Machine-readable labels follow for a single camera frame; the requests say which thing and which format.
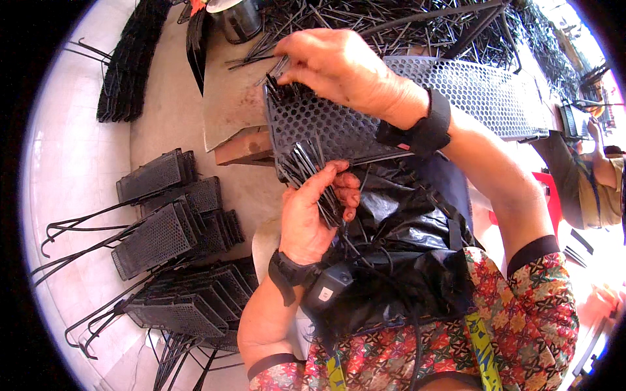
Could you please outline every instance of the floral patterned shirt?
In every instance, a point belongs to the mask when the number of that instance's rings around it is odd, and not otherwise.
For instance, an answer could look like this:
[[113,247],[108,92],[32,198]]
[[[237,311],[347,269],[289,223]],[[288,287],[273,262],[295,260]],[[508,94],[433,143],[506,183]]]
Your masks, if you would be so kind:
[[[504,388],[556,390],[578,335],[565,256],[551,253],[527,260],[506,279],[485,252],[478,248],[464,252],[476,287],[473,298],[490,335]],[[480,383],[469,335],[464,320],[422,326],[418,378],[456,372]],[[349,337],[339,342],[337,351],[349,390],[408,389],[416,352],[413,326]],[[313,343],[305,364],[287,362],[265,369],[251,379],[250,389],[330,390],[327,359],[321,345]]]

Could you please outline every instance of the right hand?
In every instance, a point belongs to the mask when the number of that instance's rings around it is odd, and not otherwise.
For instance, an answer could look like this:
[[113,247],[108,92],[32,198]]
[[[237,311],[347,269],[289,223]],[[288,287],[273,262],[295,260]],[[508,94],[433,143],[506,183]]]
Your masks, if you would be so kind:
[[[306,84],[322,98],[398,127],[410,128],[417,119],[425,116],[413,106],[412,111],[417,118],[408,119],[408,126],[404,125],[405,101],[416,92],[423,100],[426,91],[393,73],[354,31],[297,31],[276,45],[274,55],[285,54],[289,56],[291,65],[279,78],[279,84],[294,81]],[[422,106],[425,104],[425,110],[428,110],[428,95],[425,97],[426,102],[422,102]]]
[[600,135],[597,126],[598,120],[595,117],[591,117],[589,122],[587,123],[587,130],[589,131],[589,135],[593,138],[594,141],[598,141]]
[[333,186],[343,206],[343,219],[350,222],[356,216],[361,194],[359,179],[346,172],[346,160],[332,160],[323,170],[311,176],[298,190],[289,187],[282,195],[282,233],[279,251],[298,265],[310,265],[322,260],[337,228],[329,229],[319,215],[317,201],[327,186]]

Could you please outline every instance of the black wrist strap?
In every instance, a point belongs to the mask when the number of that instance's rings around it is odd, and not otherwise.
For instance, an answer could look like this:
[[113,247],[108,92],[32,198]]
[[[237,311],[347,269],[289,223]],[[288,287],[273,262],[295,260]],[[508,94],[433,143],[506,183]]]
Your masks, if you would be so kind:
[[280,291],[285,307],[289,307],[295,301],[294,287],[302,285],[309,273],[314,270],[315,265],[298,265],[287,255],[276,250],[270,259],[267,275]]
[[450,142],[448,134],[450,103],[436,89],[427,88],[426,91],[430,97],[428,116],[406,131],[381,121],[376,141],[411,151],[420,158],[427,158],[448,145]]
[[272,260],[270,261],[269,268],[267,269],[267,275],[280,291],[280,294],[282,295],[282,301],[285,307],[289,307],[290,305],[292,305],[295,301],[294,287],[280,272],[280,267],[274,261],[274,257],[272,257]]

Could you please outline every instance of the tan shirt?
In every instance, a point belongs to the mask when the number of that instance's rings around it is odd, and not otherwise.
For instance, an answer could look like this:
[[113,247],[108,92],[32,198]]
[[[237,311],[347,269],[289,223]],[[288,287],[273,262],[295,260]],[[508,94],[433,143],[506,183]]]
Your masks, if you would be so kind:
[[585,229],[616,225],[622,222],[622,172],[624,169],[624,158],[622,155],[607,155],[607,158],[611,161],[613,168],[615,168],[617,189],[598,184],[600,216],[598,216],[598,206],[591,183],[587,180],[585,173],[580,172],[578,195],[580,197],[580,210]]

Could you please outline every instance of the metal mug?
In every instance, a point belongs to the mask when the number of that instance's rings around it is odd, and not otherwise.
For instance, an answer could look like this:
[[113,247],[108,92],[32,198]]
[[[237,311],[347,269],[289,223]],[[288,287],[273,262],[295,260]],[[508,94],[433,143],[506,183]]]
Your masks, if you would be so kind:
[[207,3],[207,11],[232,44],[250,41],[261,31],[261,17],[254,0],[213,0]]

